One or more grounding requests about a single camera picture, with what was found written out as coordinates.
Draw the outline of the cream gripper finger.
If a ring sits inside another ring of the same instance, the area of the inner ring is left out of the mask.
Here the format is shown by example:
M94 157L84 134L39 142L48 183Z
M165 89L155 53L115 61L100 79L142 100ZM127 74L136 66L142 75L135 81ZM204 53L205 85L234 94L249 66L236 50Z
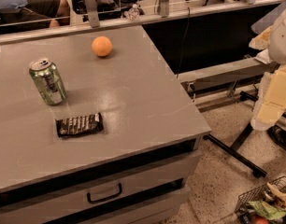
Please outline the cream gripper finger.
M273 74L264 73L258 95L250 124L254 130L266 131L286 111L286 65Z
M272 27L267 27L264 31L262 31L259 35L254 37L249 43L249 47L252 49L263 50L268 47L269 37L271 33Z

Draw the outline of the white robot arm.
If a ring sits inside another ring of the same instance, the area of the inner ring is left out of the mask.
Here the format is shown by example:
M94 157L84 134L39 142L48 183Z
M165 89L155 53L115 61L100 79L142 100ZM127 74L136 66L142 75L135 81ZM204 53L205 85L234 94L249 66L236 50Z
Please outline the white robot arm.
M279 64L273 74L264 73L250 120L254 130L266 131L286 111L286 8L272 25L251 40L249 46L258 49L262 57Z

